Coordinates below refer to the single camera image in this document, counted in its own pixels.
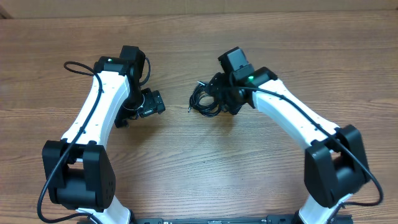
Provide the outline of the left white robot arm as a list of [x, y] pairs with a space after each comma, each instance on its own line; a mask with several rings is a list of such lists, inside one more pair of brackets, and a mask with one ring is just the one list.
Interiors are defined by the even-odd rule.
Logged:
[[106, 153], [113, 127], [161, 114], [159, 91], [143, 88], [143, 69], [150, 61], [136, 46], [125, 45], [118, 57], [102, 56], [84, 75], [93, 77], [91, 90], [76, 120], [58, 141], [42, 149], [46, 182], [37, 202], [45, 223], [86, 217], [93, 223], [136, 223], [132, 210], [115, 195], [116, 175]]

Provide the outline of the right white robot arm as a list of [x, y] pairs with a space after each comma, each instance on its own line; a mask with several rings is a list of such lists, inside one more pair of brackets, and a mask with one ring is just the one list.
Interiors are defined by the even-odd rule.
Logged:
[[243, 104], [272, 118], [304, 151], [304, 182], [309, 193], [293, 215], [269, 215], [268, 223], [352, 223], [338, 210], [367, 182], [369, 170], [361, 133], [316, 114], [266, 67], [255, 70], [235, 47], [218, 58], [217, 73], [206, 92], [235, 115]]

